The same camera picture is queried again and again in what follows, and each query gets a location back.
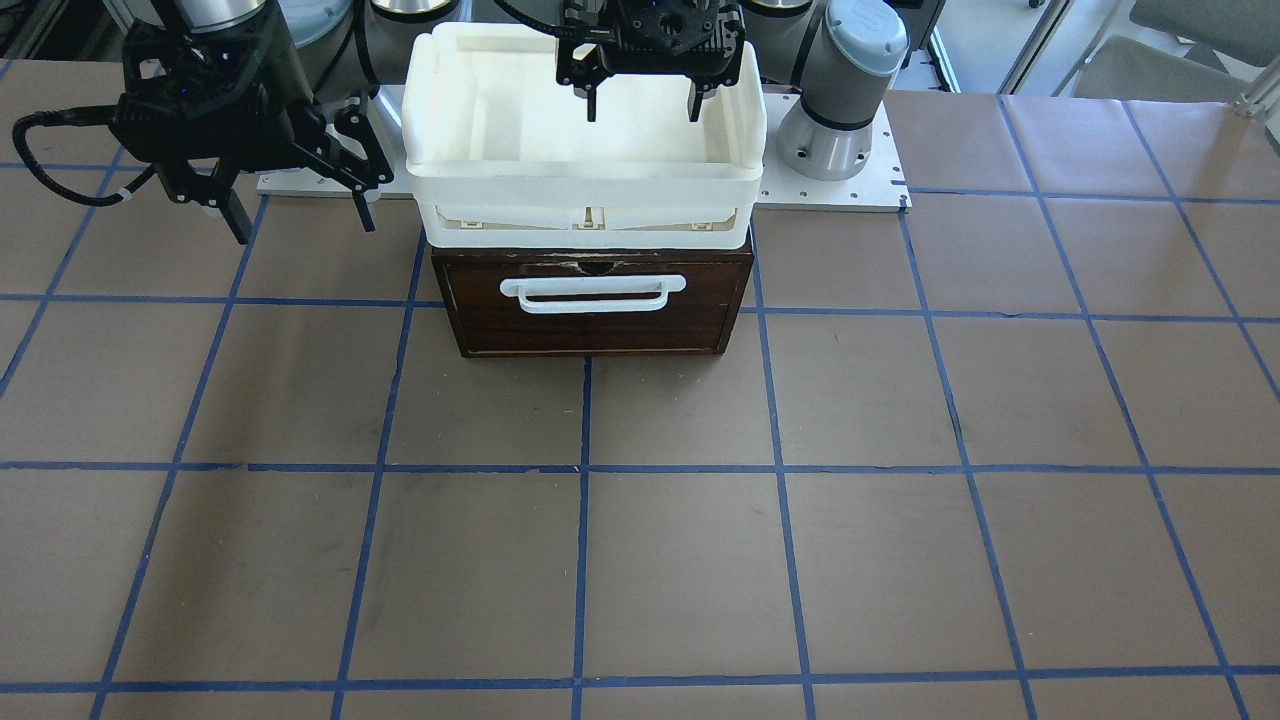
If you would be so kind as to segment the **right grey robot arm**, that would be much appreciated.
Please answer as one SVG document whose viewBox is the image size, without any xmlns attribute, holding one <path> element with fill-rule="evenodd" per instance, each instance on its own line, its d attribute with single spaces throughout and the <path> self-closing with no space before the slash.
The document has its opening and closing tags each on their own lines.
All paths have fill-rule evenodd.
<svg viewBox="0 0 1280 720">
<path fill-rule="evenodd" d="M 220 215 L 239 243 L 241 173 L 307 168 L 344 186 L 362 227 L 394 177 L 362 90 L 320 102 L 275 1 L 155 1 L 125 33 L 124 90 L 109 129 L 173 202 Z"/>
</svg>

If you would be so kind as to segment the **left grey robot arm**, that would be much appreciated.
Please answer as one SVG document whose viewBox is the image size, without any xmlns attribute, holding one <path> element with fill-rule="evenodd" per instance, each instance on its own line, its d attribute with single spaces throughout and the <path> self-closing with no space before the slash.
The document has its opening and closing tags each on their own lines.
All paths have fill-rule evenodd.
<svg viewBox="0 0 1280 720">
<path fill-rule="evenodd" d="M 589 105 L 616 76 L 687 79 L 687 118 L 736 85 L 751 49 L 764 78 L 795 88 L 776 145 L 783 163 L 815 181 L 859 174 L 873 122 L 908 55 L 909 36 L 883 1 L 563 1 L 556 73 Z"/>
</svg>

